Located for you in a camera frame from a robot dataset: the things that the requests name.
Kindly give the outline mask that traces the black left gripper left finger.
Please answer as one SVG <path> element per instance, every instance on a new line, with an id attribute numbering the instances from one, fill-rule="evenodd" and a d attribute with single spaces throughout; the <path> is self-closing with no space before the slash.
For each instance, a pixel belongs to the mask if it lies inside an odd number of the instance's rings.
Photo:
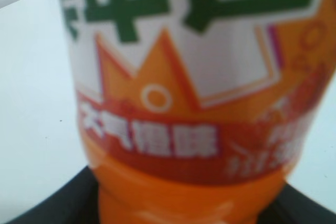
<path id="1" fill-rule="evenodd" d="M 99 223 L 98 183 L 88 167 L 11 223 Z"/>

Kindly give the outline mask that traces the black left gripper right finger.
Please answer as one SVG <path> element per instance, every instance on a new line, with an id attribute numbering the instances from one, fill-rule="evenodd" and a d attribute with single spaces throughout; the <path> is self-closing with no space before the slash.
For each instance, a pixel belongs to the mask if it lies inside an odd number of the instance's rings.
<path id="1" fill-rule="evenodd" d="M 335 224 L 335 213 L 286 184 L 258 224 Z"/>

